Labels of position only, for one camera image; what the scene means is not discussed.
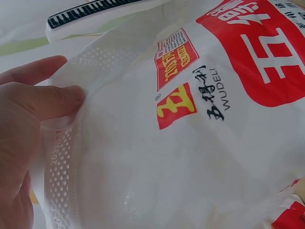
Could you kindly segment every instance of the red logo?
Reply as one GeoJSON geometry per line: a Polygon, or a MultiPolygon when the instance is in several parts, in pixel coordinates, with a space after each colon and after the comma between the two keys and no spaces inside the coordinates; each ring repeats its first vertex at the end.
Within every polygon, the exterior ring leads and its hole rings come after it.
{"type": "Polygon", "coordinates": [[[198,58],[198,53],[183,29],[159,42],[155,57],[158,91],[198,58]]]}
{"type": "Polygon", "coordinates": [[[303,229],[305,228],[305,207],[294,202],[282,215],[271,225],[272,229],[303,229]]]}
{"type": "Polygon", "coordinates": [[[188,83],[176,88],[157,104],[157,119],[160,130],[186,115],[196,113],[194,99],[188,83]]]}
{"type": "Polygon", "coordinates": [[[221,42],[248,95],[275,107],[305,97],[305,38],[266,0],[225,0],[198,18],[221,42]]]}

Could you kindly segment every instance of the hand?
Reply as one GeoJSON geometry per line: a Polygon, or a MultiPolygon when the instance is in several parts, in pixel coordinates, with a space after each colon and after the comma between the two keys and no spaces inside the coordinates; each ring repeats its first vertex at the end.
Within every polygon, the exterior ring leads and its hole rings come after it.
{"type": "Polygon", "coordinates": [[[305,7],[305,0],[292,0],[294,3],[299,4],[300,6],[305,7]]]}
{"type": "Polygon", "coordinates": [[[297,194],[305,204],[305,177],[297,183],[295,194],[297,194]]]}
{"type": "Polygon", "coordinates": [[[77,86],[33,86],[67,62],[42,59],[0,74],[0,228],[31,229],[31,160],[40,151],[42,120],[77,109],[84,92],[77,86]]]}

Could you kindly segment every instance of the finger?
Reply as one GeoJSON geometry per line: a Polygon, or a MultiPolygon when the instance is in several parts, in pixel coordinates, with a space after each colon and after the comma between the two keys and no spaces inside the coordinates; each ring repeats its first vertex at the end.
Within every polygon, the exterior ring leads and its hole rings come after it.
{"type": "Polygon", "coordinates": [[[78,86],[59,88],[55,86],[28,86],[17,84],[8,89],[10,99],[32,112],[41,121],[64,117],[78,108],[85,99],[84,91],[78,86]]]}
{"type": "Polygon", "coordinates": [[[67,59],[64,56],[52,56],[13,68],[0,74],[0,85],[10,82],[38,84],[49,79],[66,62],[67,59]]]}

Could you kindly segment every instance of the plastic bag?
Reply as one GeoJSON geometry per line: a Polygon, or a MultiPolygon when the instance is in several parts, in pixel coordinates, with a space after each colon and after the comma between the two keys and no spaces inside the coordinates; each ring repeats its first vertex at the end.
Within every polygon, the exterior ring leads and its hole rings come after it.
{"type": "Polygon", "coordinates": [[[289,1],[173,1],[81,51],[51,83],[80,85],[86,102],[43,123],[31,172],[48,226],[267,218],[305,175],[303,18],[289,1]]]}

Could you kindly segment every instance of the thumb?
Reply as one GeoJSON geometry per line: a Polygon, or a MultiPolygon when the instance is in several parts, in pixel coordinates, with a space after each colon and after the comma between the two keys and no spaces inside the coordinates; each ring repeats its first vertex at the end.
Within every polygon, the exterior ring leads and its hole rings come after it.
{"type": "Polygon", "coordinates": [[[55,86],[34,87],[29,106],[40,120],[69,115],[85,99],[84,91],[78,86],[59,88],[55,86]]]}
{"type": "Polygon", "coordinates": [[[36,115],[41,121],[69,115],[85,99],[78,86],[29,86],[20,83],[5,84],[6,97],[15,104],[36,115]]]}

